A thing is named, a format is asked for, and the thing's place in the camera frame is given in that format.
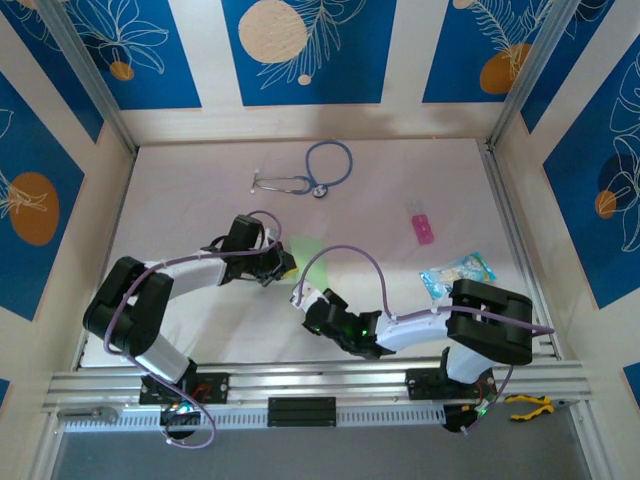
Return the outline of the pink plastic box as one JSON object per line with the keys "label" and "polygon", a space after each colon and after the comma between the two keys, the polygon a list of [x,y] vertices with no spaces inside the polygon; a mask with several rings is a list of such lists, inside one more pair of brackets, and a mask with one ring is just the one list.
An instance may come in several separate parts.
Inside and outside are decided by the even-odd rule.
{"label": "pink plastic box", "polygon": [[429,219],[424,214],[413,215],[411,224],[420,245],[432,244],[435,240]]}

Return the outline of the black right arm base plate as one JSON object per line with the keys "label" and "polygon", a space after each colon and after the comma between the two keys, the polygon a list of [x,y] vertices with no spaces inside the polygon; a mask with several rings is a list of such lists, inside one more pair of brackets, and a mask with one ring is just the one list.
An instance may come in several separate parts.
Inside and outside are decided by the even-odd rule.
{"label": "black right arm base plate", "polygon": [[410,400],[492,399],[497,394],[493,370],[483,372],[472,384],[450,379],[443,368],[416,368],[405,372],[405,385]]}

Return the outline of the blue stethoscope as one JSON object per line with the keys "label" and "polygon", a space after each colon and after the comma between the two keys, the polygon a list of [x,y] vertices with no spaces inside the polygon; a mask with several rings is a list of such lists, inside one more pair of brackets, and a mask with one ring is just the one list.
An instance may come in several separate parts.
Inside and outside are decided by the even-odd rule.
{"label": "blue stethoscope", "polygon": [[[318,149],[323,147],[335,147],[339,149],[345,159],[345,169],[342,175],[333,180],[319,180],[314,172],[313,157]],[[354,157],[349,147],[338,140],[323,140],[312,144],[304,156],[305,173],[301,175],[266,177],[255,170],[249,187],[249,193],[255,194],[258,190],[267,192],[283,193],[294,196],[311,195],[315,199],[325,198],[329,191],[336,186],[343,184],[352,174],[354,167]],[[300,188],[284,188],[275,186],[275,182],[297,182]]]}

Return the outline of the aluminium table side rail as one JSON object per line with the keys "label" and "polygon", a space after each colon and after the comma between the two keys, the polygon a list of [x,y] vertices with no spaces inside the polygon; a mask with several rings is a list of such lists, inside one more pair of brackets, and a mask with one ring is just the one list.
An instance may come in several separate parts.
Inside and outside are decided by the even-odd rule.
{"label": "aluminium table side rail", "polygon": [[533,320],[537,326],[553,328],[553,321],[542,292],[504,174],[494,152],[483,139],[477,141],[487,179],[499,211],[516,269],[524,283],[526,294],[533,303]]}

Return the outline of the black controller box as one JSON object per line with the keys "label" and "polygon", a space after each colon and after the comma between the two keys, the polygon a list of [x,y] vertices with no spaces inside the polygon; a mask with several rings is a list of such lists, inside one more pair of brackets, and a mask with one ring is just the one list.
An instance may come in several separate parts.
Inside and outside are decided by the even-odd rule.
{"label": "black controller box", "polygon": [[481,418],[494,406],[494,403],[485,407],[472,404],[446,404],[443,407],[445,414],[443,427],[451,433],[468,434],[479,425]]}
{"label": "black controller box", "polygon": [[196,426],[200,420],[200,411],[186,401],[173,403],[160,413],[161,426]]}

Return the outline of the aluminium frame post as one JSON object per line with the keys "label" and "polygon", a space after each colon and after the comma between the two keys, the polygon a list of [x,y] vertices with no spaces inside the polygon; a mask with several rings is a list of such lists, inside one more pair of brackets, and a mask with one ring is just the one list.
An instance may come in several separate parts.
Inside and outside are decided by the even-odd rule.
{"label": "aluminium frame post", "polygon": [[485,145],[489,152],[496,150],[511,123],[520,113],[580,3],[581,0],[554,0],[551,12],[541,25],[540,32],[507,94],[500,115],[486,139]]}
{"label": "aluminium frame post", "polygon": [[115,98],[63,5],[57,0],[34,0],[34,4],[92,103],[109,125],[122,147],[135,157],[138,146],[120,115],[120,109]]}

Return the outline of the yellow and black pliers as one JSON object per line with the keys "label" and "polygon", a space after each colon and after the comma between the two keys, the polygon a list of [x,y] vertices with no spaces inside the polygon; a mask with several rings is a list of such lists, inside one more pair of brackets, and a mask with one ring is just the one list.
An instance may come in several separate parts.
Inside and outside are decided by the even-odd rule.
{"label": "yellow and black pliers", "polygon": [[560,410],[568,409],[579,403],[578,400],[566,400],[566,399],[552,399],[549,396],[529,396],[529,395],[510,395],[505,399],[506,403],[528,403],[535,406],[535,409],[526,414],[513,414],[510,416],[510,420],[513,422],[529,422],[545,415],[552,415]]}

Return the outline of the light blue snack packet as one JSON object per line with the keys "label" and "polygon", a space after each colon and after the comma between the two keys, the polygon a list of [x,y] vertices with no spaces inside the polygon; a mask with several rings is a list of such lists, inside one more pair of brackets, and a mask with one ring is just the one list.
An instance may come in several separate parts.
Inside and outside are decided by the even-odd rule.
{"label": "light blue snack packet", "polygon": [[473,280],[481,283],[493,282],[496,274],[483,255],[473,252],[444,267],[430,268],[420,273],[427,292],[434,301],[447,296],[457,280]]}

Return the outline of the aluminium mounting rail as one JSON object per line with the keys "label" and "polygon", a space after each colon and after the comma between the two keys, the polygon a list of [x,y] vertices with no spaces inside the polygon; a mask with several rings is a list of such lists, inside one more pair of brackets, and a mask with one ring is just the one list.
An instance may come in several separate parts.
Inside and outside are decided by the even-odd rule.
{"label": "aluminium mounting rail", "polygon": [[[205,364],[204,373],[229,375],[227,403],[241,408],[264,406],[270,397],[333,396],[340,406],[406,404],[406,371],[435,368],[434,357],[387,357],[377,361]],[[141,373],[134,367],[82,368],[53,375],[42,410],[106,405],[138,405]],[[536,357],[514,369],[503,391],[590,400],[592,389],[576,360]]]}

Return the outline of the black rail bracket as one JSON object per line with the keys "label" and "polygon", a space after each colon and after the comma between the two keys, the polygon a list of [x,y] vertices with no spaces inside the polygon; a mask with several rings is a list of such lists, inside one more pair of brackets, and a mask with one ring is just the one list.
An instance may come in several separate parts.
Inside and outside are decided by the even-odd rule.
{"label": "black rail bracket", "polygon": [[334,397],[274,397],[268,400],[267,426],[270,428],[336,425]]}

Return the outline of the light green paper sheet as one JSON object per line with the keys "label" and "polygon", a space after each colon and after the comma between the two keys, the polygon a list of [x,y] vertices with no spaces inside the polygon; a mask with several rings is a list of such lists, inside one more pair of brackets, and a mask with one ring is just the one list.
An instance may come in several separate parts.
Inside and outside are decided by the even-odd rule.
{"label": "light green paper sheet", "polygon": [[[309,261],[325,248],[322,240],[304,235],[292,235],[290,237],[290,253],[293,255],[298,271],[294,274],[296,282],[301,280],[303,270]],[[329,276],[325,257],[319,258],[308,270],[305,277],[319,290],[329,287]]]}

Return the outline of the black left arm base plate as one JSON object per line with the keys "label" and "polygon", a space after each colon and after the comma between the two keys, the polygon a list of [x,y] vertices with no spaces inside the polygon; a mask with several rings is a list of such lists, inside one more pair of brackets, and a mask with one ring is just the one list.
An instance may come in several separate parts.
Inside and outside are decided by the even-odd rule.
{"label": "black left arm base plate", "polygon": [[[187,374],[176,385],[181,391],[203,405],[226,404],[229,389],[228,373],[202,373]],[[142,377],[139,393],[140,405],[169,405],[184,401],[183,395],[174,392],[150,375]]]}

